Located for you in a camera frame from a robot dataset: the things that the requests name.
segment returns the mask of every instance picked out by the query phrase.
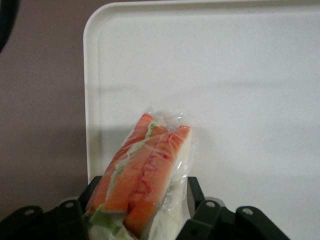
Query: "plastic wrap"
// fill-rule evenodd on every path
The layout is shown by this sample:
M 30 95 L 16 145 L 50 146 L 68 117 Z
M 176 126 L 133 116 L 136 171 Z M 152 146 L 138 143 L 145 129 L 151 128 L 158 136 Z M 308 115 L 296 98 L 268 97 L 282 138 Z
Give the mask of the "plastic wrap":
M 173 240 L 189 217 L 187 176 L 198 149 L 181 114 L 142 115 L 86 207 L 91 240 Z

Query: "white tray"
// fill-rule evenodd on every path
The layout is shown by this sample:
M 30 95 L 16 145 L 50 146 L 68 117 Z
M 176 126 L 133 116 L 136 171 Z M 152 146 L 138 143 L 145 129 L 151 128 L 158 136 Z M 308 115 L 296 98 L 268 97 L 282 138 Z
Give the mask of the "white tray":
M 84 72 L 89 181 L 150 106 L 184 112 L 206 196 L 319 239 L 319 2 L 108 4 L 85 27 Z

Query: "sandwich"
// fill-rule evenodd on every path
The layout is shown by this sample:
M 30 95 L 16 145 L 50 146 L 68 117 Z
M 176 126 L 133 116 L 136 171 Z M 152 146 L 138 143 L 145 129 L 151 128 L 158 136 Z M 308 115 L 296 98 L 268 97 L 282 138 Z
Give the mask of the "sandwich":
M 159 232 L 168 231 L 160 224 L 168 216 L 160 212 L 173 188 L 170 199 L 182 201 L 182 191 L 177 189 L 184 186 L 177 179 L 184 175 L 192 128 L 179 125 L 172 129 L 161 120 L 142 115 L 93 191 L 86 206 L 93 240 L 101 236 L 156 240 Z

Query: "screw hole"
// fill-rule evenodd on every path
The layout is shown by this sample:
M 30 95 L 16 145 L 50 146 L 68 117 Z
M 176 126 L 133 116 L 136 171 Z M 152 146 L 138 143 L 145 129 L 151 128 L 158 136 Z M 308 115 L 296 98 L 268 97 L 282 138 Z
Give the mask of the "screw hole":
M 67 204 L 64 205 L 66 208 L 71 208 L 74 206 L 73 202 L 68 202 Z
M 215 203 L 213 201 L 207 201 L 205 205 L 207 205 L 209 208 L 215 208 L 216 207 L 216 205 L 215 205 Z
M 195 230 L 195 229 L 192 229 L 192 230 L 190 231 L 190 234 L 191 234 L 192 236 L 195 236 L 195 235 L 198 234 L 198 231 Z
M 253 215 L 254 212 L 250 208 L 244 208 L 242 209 L 242 212 L 247 214 L 247 215 Z
M 35 210 L 29 209 L 29 210 L 24 212 L 24 215 L 28 216 L 28 215 L 31 215 L 31 214 L 34 214 L 34 213 L 35 213 Z

